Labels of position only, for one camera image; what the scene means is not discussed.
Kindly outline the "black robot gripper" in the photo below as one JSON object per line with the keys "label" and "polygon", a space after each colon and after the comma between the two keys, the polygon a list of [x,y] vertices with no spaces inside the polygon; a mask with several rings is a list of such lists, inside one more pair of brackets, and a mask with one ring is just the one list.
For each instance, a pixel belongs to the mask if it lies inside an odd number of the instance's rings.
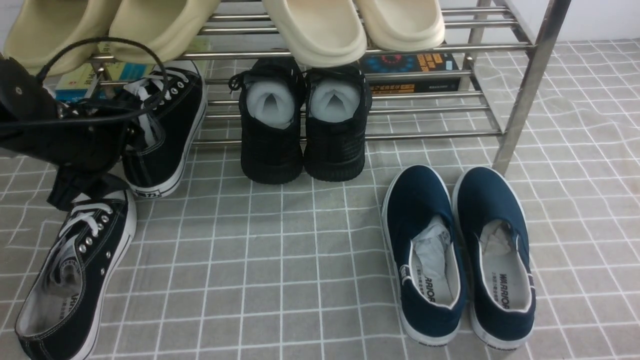
{"label": "black robot gripper", "polygon": [[121,93],[61,102],[14,59],[1,60],[0,75],[2,150],[59,167],[46,202],[69,212],[78,196],[102,199],[129,189],[109,172],[81,171],[109,171],[126,150],[141,147],[137,100]]}

